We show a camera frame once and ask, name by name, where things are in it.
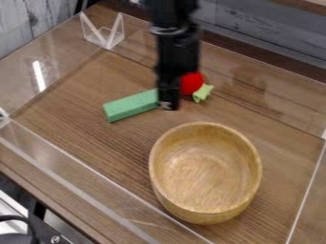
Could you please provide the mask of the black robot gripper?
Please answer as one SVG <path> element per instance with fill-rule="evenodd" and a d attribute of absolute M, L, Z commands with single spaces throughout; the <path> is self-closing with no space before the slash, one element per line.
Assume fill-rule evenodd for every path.
<path fill-rule="evenodd" d="M 199 69 L 201 32 L 197 27 L 177 35 L 157 35 L 157 61 L 155 72 L 157 75 L 157 104 L 163 110 L 176 111 L 180 102 L 180 81 L 188 72 Z"/>

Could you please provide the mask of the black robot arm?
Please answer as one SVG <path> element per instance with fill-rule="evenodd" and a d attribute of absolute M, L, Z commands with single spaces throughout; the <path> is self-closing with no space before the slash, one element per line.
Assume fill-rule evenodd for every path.
<path fill-rule="evenodd" d="M 157 104 L 161 109 L 176 111 L 180 77 L 199 70 L 201 30 L 192 18 L 199 4 L 197 0 L 144 0 L 144 6 L 156 40 Z"/>

